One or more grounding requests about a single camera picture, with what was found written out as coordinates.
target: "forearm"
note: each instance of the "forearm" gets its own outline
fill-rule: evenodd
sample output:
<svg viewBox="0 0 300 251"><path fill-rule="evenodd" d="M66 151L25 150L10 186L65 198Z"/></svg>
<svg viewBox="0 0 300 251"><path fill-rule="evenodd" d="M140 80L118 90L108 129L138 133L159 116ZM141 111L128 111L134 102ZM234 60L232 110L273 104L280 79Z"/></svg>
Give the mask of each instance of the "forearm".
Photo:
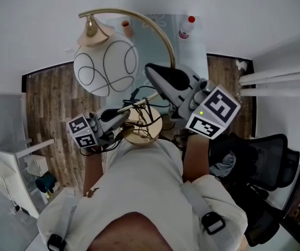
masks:
<svg viewBox="0 0 300 251"><path fill-rule="evenodd" d="M190 182L209 175L209 139L201 135L189 136L183 161L183 181Z"/></svg>
<svg viewBox="0 0 300 251"><path fill-rule="evenodd" d="M83 193L86 193L103 176L101 154L85 158L85 179Z"/></svg>

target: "black line pattern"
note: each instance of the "black line pattern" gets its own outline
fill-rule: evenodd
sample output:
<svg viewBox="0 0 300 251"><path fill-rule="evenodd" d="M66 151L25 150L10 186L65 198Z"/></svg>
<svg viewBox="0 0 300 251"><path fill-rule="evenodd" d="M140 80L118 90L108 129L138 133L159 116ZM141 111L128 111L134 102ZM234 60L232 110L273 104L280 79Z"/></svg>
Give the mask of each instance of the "black line pattern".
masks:
<svg viewBox="0 0 300 251"><path fill-rule="evenodd" d="M101 86L101 87L99 87L99 88L97 88L97 89L94 89L93 91L91 91L91 93L93 94L94 91L97 91L97 90L99 90L99 89L101 89L101 88L104 88L104 87L106 87L106 86L109 86L110 84L114 84L115 82L120 81L120 80L125 79L125 78L132 78L132 82L131 82L131 84L128 86L128 87L130 87L130 86L133 84L133 82L134 82L134 77L133 77L133 76L125 76L125 77L120 78L120 79L117 79L117 80L113 81L112 83L109 83L109 84L107 84L107 85L105 85L105 86Z"/></svg>
<svg viewBox="0 0 300 251"><path fill-rule="evenodd" d="M81 79L80 76L79 76L79 72L80 72L80 70L83 69L83 68L89 68L89 69L92 69L92 70L93 70L93 77L92 77L91 82L89 82L89 84L83 83L82 79ZM80 69L78 70L78 79L79 79L79 81L80 81L84 86L89 86L90 84L92 84L92 82L93 82L93 80L94 80L94 73L95 73L95 71L96 71L96 69L93 69L92 67L89 67L89 66L83 66L83 67L80 67Z"/></svg>
<svg viewBox="0 0 300 251"><path fill-rule="evenodd" d="M135 47L134 45L133 45L132 47L130 47L130 48L128 49L128 51L126 52L126 54L124 55L124 68L125 68L125 71L126 71L128 74L133 74L133 73L135 72L135 70L136 70L136 67L137 67L137 58L136 58L135 51L133 50L134 47ZM134 69L133 69L133 71L132 71L131 73L128 72L127 65L126 65L126 63L125 63L125 59L127 58L128 52L129 52L130 50L133 51L134 56L135 56L135 67L134 67Z"/></svg>
<svg viewBox="0 0 300 251"><path fill-rule="evenodd" d="M110 48L113 44L118 43L118 42L126 43L126 44L129 45L130 49L133 49L133 46L132 46L132 45L130 45L128 42L125 42L125 41L123 41L123 40L117 40L117 41L112 42L112 43L107 47L107 49L106 49L106 51L105 51L105 53L104 53L104 55L103 55L102 66L103 66L103 71L104 71L104 73L105 73L105 76L106 76L106 78L107 78L107 81L108 81L108 83L109 83L109 86L110 86L115 92L124 92L124 91L126 91L126 90L133 84L133 82L134 82L134 80L135 80L134 77L133 77L133 76L125 76L125 77L120 78L120 79L118 79L118 80L116 80L116 81L113 81L112 83L115 83L115 82L117 82L117 81L119 81L119 80L121 80L121 79L124 79L124 78L126 78L126 77L132 77L132 78L133 78L133 81L131 82L131 84L130 84L129 86L127 86L124 90L116 90L116 89L112 86L112 83L109 81L108 75L107 75L107 73L106 73L106 68L105 68L105 60L106 60L105 58L106 58L107 51L109 50L109 48Z"/></svg>
<svg viewBox="0 0 300 251"><path fill-rule="evenodd" d="M95 74L96 74L96 73L98 73L98 74L105 80L105 82L106 82L105 85L103 85L103 86L101 86L101 87L99 87L99 88L97 88L97 89L92 90L92 91L91 91L92 94L93 94L93 92L98 91L98 90L100 90L100 89L106 87L106 88L107 88L107 94L105 94L104 96L109 96L109 94L110 94L110 87L111 87L115 92L121 93L121 92L126 91L126 90L133 84L135 78L134 78L133 76L131 76L131 75L130 75L130 76L124 76L124 77L122 77L122 78L120 78L120 79L117 79L117 80L115 80L115 81L113 81L113 82L110 82L110 80L109 80L109 78L108 78L108 75L107 75L107 73L106 73L105 60L106 60L106 54L107 54L107 51L109 50L109 48L110 48L113 44L118 43L118 42L126 43L126 44L129 45L129 47L130 47L130 48L127 50L126 54L124 55L124 69L125 69L127 75L133 74L133 73L136 71L136 69L137 69L137 58L136 58L135 50L133 49L135 46L134 46L134 45L130 45L130 44L129 44L128 42L126 42L126 41L123 41L123 40L117 40L117 41L112 42L112 43L107 47L107 49L106 49L106 51L105 51L105 53L104 53L104 55L103 55L103 62L102 62L102 65L103 65L103 71L104 71L104 74L105 74L106 77L104 77L98 70L95 69L95 67L94 67L94 62L93 62L92 58L91 58L88 54L86 54L86 53L80 53L80 54L77 55L77 53L78 53L78 51L80 50L81 47L79 47L79 49L77 50L76 55L75 55L75 60L76 60L76 58L77 58L78 56L80 56L80 55L86 55L86 56L91 60L91 63L92 63L92 67L91 67L91 66L82 66L82 67L78 70L77 75L78 75L78 79L79 79L79 81L81 82L81 84L82 84L83 86L89 86L89 85L91 85L91 84L93 83L93 81L95 80ZM132 71L131 73L128 72L128 69L127 69L127 67L126 67L126 56L127 56L127 54L129 53L130 50L133 51L134 57L135 57L135 67L134 67L134 69L133 69L133 71ZM79 77L79 72L80 72L80 70L83 69L83 68L89 68L89 69L92 69L92 70L93 70L93 77L92 77L91 82L90 82L89 84L84 83L84 82L81 80L81 78ZM124 90L116 90L116 89L112 86L112 84L114 84L114 83L116 83L116 82L118 82L118 81L121 81L121 80L123 80L123 79L125 79L125 78L131 78L132 81L131 81L130 85L128 85Z"/></svg>

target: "white pipe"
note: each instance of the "white pipe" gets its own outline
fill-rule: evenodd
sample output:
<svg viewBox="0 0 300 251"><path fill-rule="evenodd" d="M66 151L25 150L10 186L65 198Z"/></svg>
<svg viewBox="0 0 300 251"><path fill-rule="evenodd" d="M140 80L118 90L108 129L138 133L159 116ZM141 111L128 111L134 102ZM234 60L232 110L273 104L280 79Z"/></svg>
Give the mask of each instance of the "white pipe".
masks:
<svg viewBox="0 0 300 251"><path fill-rule="evenodd" d="M239 94L249 97L300 97L300 88L247 88L241 89Z"/></svg>
<svg viewBox="0 0 300 251"><path fill-rule="evenodd" d="M265 79L265 78L271 78L271 77L276 77L276 76L281 76L281 75L288 75L288 74L293 74L293 73L300 73L300 65L294 66L291 68L282 69L282 70L281 69L272 69L272 70L267 70L267 71L263 71L263 72L258 72L258 73L241 76L239 78L238 82L244 83L244 82L260 80L260 79Z"/></svg>
<svg viewBox="0 0 300 251"><path fill-rule="evenodd" d="M295 80L300 80L300 73L281 75L272 78L265 78L260 80L243 82L241 83L241 85L247 86L247 85L267 84L267 83L275 83L275 82L287 82L287 81L295 81Z"/></svg>

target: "black buckle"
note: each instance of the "black buckle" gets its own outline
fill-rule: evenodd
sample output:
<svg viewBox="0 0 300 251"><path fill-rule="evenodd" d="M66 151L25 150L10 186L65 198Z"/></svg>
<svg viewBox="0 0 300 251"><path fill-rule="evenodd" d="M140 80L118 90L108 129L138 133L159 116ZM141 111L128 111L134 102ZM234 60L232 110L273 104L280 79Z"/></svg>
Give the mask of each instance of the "black buckle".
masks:
<svg viewBox="0 0 300 251"><path fill-rule="evenodd" d="M201 223L210 235L217 233L225 227L224 220L216 212L209 212L204 215Z"/></svg>
<svg viewBox="0 0 300 251"><path fill-rule="evenodd" d="M63 251L64 247L66 245L66 241L62 241L62 238L58 236L57 234L51 234L48 242L47 247L49 251L56 251L56 249L50 249L50 246L54 246L58 248L59 251Z"/></svg>

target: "gray strap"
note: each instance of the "gray strap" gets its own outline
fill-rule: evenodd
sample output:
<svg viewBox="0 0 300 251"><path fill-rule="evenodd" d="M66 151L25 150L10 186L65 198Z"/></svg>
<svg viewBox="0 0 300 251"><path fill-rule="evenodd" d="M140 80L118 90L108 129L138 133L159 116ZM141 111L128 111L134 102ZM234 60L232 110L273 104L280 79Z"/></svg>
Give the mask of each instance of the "gray strap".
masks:
<svg viewBox="0 0 300 251"><path fill-rule="evenodd" d="M180 185L180 189L181 192L185 195L188 202L192 205L194 212L200 220L202 220L203 216L205 216L206 214L213 212L208 206L205 199L200 194L200 192L191 182L187 181L184 184ZM221 225L221 222L220 224L215 223L209 228L211 231L214 231L217 227ZM215 234L209 234L209 236L213 238L219 251L227 251L233 248L233 242L230 237L230 233L227 226L225 226L223 229L221 229ZM199 244L200 250L206 250L206 242L204 240L204 237L202 237L202 239L199 241Z"/></svg>
<svg viewBox="0 0 300 251"><path fill-rule="evenodd" d="M70 193L69 191L65 194L65 201L63 207L59 214L57 224L54 228L54 234L60 236L62 240L65 239L69 229L73 214L79 204L81 197L76 196L75 192ZM54 248L50 245L51 250L59 251L59 249Z"/></svg>

